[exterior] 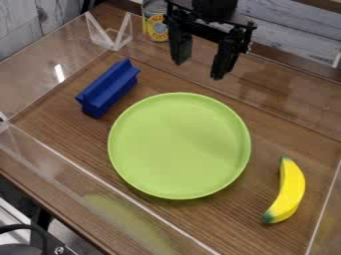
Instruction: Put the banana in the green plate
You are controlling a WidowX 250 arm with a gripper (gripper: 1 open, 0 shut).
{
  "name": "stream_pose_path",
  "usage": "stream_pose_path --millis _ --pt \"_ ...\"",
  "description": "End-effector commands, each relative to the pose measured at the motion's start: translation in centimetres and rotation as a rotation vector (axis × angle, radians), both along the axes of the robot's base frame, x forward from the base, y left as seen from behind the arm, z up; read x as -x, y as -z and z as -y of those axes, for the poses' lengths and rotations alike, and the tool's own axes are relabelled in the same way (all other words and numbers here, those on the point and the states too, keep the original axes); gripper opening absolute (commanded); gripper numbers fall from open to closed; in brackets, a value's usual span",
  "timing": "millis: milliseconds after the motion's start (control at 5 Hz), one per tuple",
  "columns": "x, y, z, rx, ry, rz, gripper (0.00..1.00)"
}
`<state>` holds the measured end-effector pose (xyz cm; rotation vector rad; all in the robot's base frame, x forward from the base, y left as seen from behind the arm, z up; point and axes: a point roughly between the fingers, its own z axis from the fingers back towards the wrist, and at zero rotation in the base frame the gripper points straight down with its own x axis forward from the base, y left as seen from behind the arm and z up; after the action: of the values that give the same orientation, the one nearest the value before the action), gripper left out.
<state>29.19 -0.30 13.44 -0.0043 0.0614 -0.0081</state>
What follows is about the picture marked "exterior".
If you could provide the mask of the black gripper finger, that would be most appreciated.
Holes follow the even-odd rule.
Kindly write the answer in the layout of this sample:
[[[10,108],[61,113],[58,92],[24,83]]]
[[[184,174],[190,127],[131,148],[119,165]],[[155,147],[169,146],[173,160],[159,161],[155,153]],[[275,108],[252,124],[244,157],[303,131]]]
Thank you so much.
[[[168,16],[169,56],[176,65],[191,57],[192,36],[187,21],[177,15]]]
[[[242,29],[231,29],[218,42],[218,50],[212,59],[210,77],[220,80],[226,73],[232,70],[240,53],[247,50],[244,32]]]

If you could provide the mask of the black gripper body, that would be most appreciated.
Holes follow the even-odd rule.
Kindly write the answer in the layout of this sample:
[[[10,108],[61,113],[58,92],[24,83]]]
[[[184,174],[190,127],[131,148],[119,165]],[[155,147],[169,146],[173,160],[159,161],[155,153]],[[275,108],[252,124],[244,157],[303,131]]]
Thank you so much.
[[[198,36],[248,44],[256,25],[236,12],[238,0],[165,0],[165,24],[171,40]]]

